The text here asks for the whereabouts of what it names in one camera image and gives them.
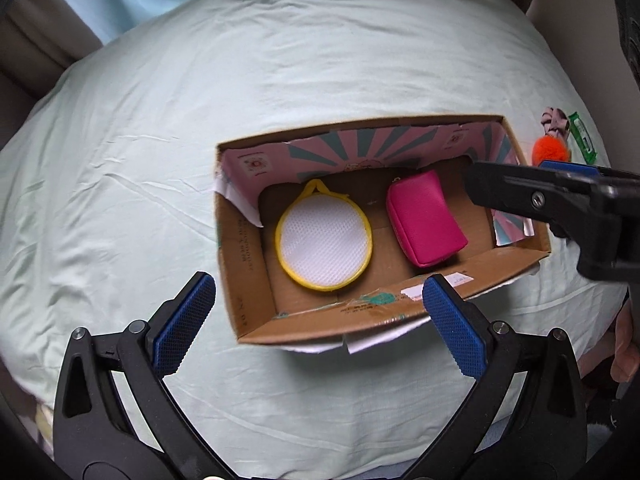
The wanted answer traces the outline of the person's right hand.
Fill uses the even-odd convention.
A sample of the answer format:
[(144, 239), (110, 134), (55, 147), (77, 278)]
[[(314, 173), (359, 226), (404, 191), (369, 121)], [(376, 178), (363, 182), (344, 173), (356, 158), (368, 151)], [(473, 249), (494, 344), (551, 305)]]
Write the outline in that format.
[(614, 332), (614, 360), (611, 376), (614, 382), (631, 382), (639, 369), (639, 349), (634, 343), (634, 321), (631, 315), (632, 302), (628, 299), (617, 315)]

